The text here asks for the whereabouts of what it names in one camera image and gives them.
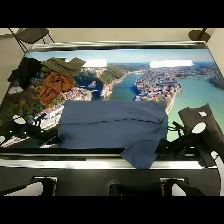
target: chair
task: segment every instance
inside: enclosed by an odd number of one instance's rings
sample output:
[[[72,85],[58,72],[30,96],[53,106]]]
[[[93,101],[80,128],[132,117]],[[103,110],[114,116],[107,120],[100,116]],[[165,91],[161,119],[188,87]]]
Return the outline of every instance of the chair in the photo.
[[[52,39],[52,37],[49,34],[49,30],[46,28],[26,28],[25,30],[15,34],[12,29],[8,28],[10,30],[10,32],[12,33],[12,35],[15,37],[16,41],[18,42],[19,46],[21,47],[21,49],[23,50],[23,52],[25,53],[25,50],[28,50],[26,48],[26,46],[22,43],[25,42],[27,44],[34,44],[36,43],[38,40],[43,39],[43,42],[45,44],[44,41],[44,37],[46,35],[49,36],[49,38],[54,42],[54,40]]]

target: floor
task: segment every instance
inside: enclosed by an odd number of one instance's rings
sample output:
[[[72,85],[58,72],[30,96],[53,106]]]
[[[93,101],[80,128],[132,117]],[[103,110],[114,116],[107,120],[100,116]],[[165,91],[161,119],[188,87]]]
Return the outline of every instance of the floor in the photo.
[[[183,41],[190,40],[189,31],[193,28],[49,28],[55,42],[76,41]],[[208,28],[212,35],[215,28]],[[0,102],[8,88],[7,78],[20,63],[23,52],[13,37],[0,38]],[[220,174],[224,177],[224,164],[217,159]],[[222,182],[221,195],[224,195]]]

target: blue cloth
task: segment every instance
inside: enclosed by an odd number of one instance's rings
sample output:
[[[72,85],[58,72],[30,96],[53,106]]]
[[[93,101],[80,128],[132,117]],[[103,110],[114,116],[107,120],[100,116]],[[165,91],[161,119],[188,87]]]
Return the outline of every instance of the blue cloth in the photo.
[[[166,104],[145,101],[66,101],[59,121],[63,148],[121,148],[136,168],[149,168],[167,136]]]

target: brown garment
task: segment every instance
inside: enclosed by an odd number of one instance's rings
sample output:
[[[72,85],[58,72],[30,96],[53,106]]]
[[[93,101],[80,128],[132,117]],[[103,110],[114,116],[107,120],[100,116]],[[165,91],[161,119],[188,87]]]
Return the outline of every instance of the brown garment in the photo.
[[[47,106],[60,93],[72,89],[74,84],[75,80],[71,76],[52,72],[40,88],[40,103]]]

